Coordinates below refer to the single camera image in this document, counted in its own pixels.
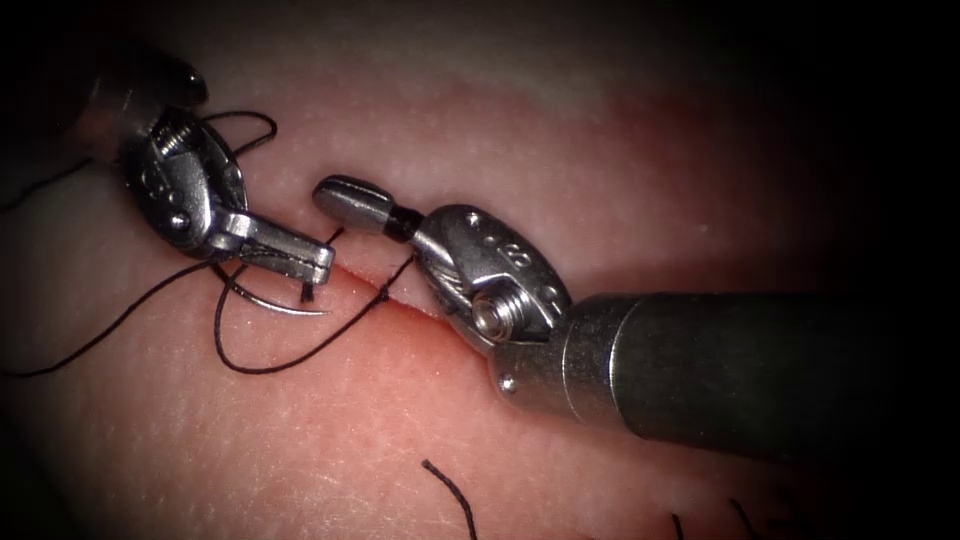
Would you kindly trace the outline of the left arm needle driver jaw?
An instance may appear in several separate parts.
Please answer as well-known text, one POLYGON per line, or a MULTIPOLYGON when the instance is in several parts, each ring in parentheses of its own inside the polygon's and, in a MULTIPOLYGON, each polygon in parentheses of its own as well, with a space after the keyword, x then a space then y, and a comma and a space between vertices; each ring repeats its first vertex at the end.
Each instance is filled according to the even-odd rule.
POLYGON ((279 253, 248 253, 245 262, 310 285, 328 282, 332 266, 331 253, 317 257, 296 259, 279 253))
POLYGON ((329 268, 335 257, 328 244, 244 211, 213 213, 212 245, 242 257, 278 256, 293 268, 329 268))

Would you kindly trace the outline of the right arm needle driver jaw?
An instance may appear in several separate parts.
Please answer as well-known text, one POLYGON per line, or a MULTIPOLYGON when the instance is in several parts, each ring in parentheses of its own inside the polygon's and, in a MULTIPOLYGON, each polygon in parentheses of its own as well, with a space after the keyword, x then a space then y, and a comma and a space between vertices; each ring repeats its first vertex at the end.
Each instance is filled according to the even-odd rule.
POLYGON ((318 184, 315 206, 346 229, 382 234, 398 243, 410 242, 424 215, 398 205, 393 196, 367 184, 318 184))
POLYGON ((380 186, 348 175, 330 175, 320 181, 320 199, 352 201, 354 204, 393 204, 394 197, 380 186))

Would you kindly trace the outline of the left arm needle driver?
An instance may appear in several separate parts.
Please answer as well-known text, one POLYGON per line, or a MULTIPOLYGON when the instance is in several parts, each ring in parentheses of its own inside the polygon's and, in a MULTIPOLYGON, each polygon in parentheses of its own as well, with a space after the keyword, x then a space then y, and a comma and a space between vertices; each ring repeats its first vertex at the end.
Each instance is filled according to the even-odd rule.
POLYGON ((218 210, 247 207, 235 153, 207 121, 185 109, 165 108, 147 134, 121 152, 119 165, 148 225, 192 258, 218 250, 218 210))

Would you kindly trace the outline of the right arm needle driver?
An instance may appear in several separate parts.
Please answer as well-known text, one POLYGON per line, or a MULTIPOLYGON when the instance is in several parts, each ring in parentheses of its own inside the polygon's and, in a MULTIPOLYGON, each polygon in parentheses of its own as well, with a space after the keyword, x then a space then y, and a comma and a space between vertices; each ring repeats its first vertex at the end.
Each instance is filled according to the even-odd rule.
POLYGON ((433 210, 412 245, 447 322, 481 354, 504 343, 546 341, 572 304, 547 258, 478 207, 433 210))

